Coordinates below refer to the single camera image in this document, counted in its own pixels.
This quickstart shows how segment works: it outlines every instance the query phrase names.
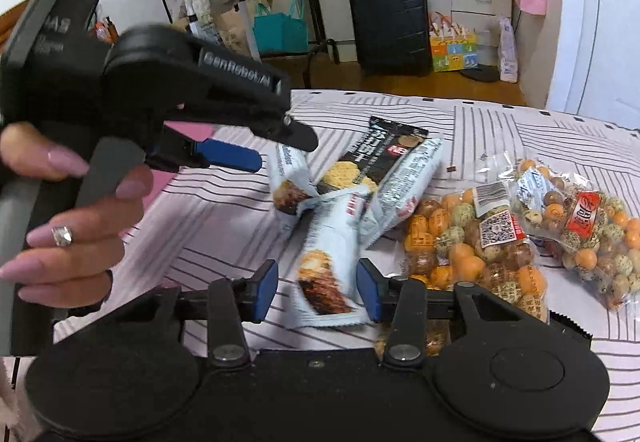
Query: human hand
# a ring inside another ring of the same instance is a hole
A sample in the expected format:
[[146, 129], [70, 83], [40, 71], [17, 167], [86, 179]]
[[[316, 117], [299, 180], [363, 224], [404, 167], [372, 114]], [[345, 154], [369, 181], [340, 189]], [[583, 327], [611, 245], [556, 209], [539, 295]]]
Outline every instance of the human hand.
[[[26, 122], [7, 126], [0, 135], [0, 158], [18, 175], [59, 181], [82, 177], [89, 165], [75, 152], [52, 143]], [[27, 234], [33, 247], [0, 267], [0, 279], [24, 285], [18, 296], [55, 308], [91, 305], [111, 290], [107, 270], [124, 256], [119, 233], [142, 219], [142, 197], [151, 192], [146, 165], [130, 171], [114, 196], [54, 216]], [[56, 247], [52, 226], [66, 226], [73, 243]]]

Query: red label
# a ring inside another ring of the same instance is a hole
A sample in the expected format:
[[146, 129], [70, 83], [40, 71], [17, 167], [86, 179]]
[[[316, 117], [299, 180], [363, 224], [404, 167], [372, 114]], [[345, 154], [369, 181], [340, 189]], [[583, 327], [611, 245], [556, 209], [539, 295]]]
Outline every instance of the red label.
[[583, 191], [576, 197], [574, 212], [566, 223], [566, 228], [576, 232], [581, 238], [589, 238], [593, 232], [593, 224], [596, 221], [600, 195]]
[[405, 153], [407, 153], [409, 151], [407, 148], [403, 148], [402, 146], [398, 146], [397, 144], [392, 144], [391, 146], [386, 148], [386, 150], [391, 155], [398, 155], [398, 156], [404, 155]]
[[526, 238], [527, 235], [524, 233], [524, 231], [520, 227], [520, 224], [516, 220], [515, 215], [513, 214], [511, 215], [511, 221], [513, 222], [513, 229], [516, 231], [516, 239], [523, 240], [524, 238]]

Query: white door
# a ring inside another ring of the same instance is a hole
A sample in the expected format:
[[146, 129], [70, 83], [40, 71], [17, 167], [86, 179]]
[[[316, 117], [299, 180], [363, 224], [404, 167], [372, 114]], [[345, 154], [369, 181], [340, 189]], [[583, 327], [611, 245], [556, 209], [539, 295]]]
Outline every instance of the white door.
[[579, 115], [640, 128], [640, 0], [600, 0]]

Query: snack package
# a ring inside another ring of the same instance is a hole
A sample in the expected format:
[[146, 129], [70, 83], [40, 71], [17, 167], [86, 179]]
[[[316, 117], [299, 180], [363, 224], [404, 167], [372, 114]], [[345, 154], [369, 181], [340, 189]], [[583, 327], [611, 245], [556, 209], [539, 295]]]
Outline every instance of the snack package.
[[280, 229], [290, 234], [318, 196], [305, 155], [299, 149], [275, 144], [267, 158], [267, 172]]
[[[382, 359], [382, 355], [385, 352], [389, 332], [391, 332], [391, 325], [382, 325], [378, 332], [374, 350], [379, 359]], [[439, 355], [440, 351], [450, 342], [449, 321], [446, 319], [429, 319], [427, 321], [427, 338], [424, 342], [427, 356], [435, 357]]]
[[443, 149], [441, 138], [428, 138], [388, 171], [362, 217], [360, 244], [363, 248], [414, 212], [440, 165]]
[[358, 227], [368, 193], [361, 184], [316, 199], [289, 294], [289, 328], [369, 321], [366, 309], [354, 302]]
[[369, 118], [369, 131], [333, 164], [318, 184], [327, 193], [366, 184], [378, 189], [396, 162], [423, 143], [428, 130], [379, 117]]
[[513, 198], [527, 234], [546, 245], [615, 310], [640, 298], [640, 218], [577, 174], [524, 160]]
[[533, 265], [504, 181], [422, 200], [408, 221], [404, 249], [403, 273], [427, 288], [452, 290], [457, 281], [471, 281], [548, 320], [546, 279]]

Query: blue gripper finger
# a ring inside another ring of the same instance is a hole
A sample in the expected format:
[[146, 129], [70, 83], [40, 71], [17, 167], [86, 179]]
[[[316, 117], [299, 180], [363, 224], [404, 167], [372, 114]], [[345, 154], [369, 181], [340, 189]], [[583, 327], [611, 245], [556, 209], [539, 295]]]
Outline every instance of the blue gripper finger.
[[216, 166], [247, 171], [248, 173], [256, 173], [262, 167], [262, 157], [255, 149], [243, 148], [213, 138], [197, 142], [195, 151]]

